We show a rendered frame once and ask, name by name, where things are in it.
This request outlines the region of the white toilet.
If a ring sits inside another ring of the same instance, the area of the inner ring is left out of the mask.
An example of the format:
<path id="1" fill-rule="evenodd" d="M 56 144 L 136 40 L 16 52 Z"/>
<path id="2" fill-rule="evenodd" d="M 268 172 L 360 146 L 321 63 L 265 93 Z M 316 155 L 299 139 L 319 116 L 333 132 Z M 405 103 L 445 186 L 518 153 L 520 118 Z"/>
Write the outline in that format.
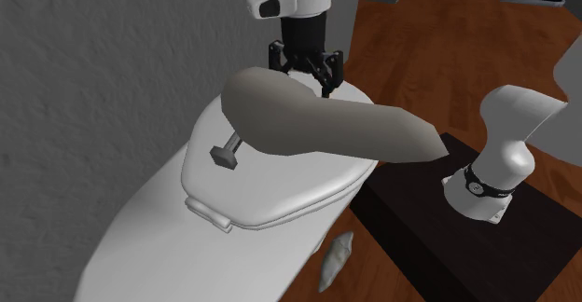
<path id="1" fill-rule="evenodd" d="M 219 100 L 120 209 L 73 302 L 278 302 L 375 162 L 247 144 L 237 167 L 210 155 L 232 133 Z"/>

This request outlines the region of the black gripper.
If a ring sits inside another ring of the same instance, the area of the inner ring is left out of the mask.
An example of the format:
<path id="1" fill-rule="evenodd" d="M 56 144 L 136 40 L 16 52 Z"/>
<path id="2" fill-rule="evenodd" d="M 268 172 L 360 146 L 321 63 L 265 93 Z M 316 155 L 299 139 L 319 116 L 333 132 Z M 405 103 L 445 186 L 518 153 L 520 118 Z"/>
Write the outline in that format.
<path id="1" fill-rule="evenodd" d="M 269 68 L 287 74 L 294 66 L 306 66 L 321 85 L 321 97 L 328 98 L 344 81 L 341 50 L 325 52 L 326 12 L 309 18 L 281 18 L 283 42 L 269 44 Z"/>

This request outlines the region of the pale crumpled lump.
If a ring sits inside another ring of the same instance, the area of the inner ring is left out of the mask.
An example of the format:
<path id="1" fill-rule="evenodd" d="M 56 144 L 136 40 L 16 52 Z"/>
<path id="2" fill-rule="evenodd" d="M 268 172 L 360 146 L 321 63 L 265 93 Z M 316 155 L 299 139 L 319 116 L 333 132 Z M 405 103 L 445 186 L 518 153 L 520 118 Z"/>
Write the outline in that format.
<path id="1" fill-rule="evenodd" d="M 351 256 L 353 249 L 353 232 L 347 231 L 331 241 L 323 258 L 318 292 L 325 291 L 337 278 Z"/>

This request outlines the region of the grey-brown elongated rounded object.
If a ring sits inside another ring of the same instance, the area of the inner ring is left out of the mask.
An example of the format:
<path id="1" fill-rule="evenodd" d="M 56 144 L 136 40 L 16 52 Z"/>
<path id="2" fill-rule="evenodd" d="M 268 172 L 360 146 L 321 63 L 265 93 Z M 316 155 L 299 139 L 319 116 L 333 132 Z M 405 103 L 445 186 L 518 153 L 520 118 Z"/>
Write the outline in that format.
<path id="1" fill-rule="evenodd" d="M 434 125 L 402 108 L 318 97 L 289 75 L 261 67 L 232 75 L 221 105 L 242 140 L 266 154 L 323 152 L 391 163 L 449 154 Z"/>

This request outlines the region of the dark robot stand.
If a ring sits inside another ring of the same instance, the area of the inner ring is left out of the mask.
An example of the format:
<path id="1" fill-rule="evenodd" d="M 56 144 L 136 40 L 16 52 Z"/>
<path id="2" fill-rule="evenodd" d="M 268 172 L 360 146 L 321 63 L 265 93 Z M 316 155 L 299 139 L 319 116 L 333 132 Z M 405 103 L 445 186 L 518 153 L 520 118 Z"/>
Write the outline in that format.
<path id="1" fill-rule="evenodd" d="M 425 302 L 536 302 L 582 248 L 582 218 L 526 183 L 499 224 L 464 217 L 441 180 L 478 153 L 441 139 L 448 156 L 381 165 L 351 210 Z"/>

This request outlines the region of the grey T-shaped tool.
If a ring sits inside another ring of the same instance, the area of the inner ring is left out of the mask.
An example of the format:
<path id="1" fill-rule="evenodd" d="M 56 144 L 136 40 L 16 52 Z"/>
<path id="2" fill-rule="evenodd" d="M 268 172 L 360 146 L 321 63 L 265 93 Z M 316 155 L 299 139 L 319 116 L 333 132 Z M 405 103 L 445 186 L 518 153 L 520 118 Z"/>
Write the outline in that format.
<path id="1" fill-rule="evenodd" d="M 242 142 L 243 140 L 240 138 L 237 132 L 234 131 L 223 146 L 213 146 L 209 154 L 211 155 L 215 165 L 229 170 L 234 170 L 238 165 L 235 154 Z"/>

